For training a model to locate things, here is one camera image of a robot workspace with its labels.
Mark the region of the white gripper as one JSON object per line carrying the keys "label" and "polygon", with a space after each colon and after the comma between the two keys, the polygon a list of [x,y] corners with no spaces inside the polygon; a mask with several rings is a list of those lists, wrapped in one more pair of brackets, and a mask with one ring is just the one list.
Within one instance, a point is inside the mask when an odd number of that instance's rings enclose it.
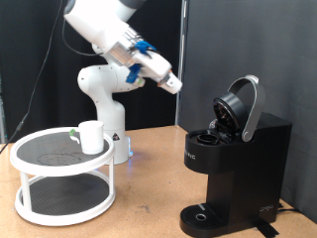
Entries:
{"label": "white gripper", "polygon": [[182,82],[170,71],[171,64],[160,54],[135,53],[132,60],[140,66],[138,76],[148,77],[156,82],[161,81],[161,87],[171,94],[175,94],[181,89]]}

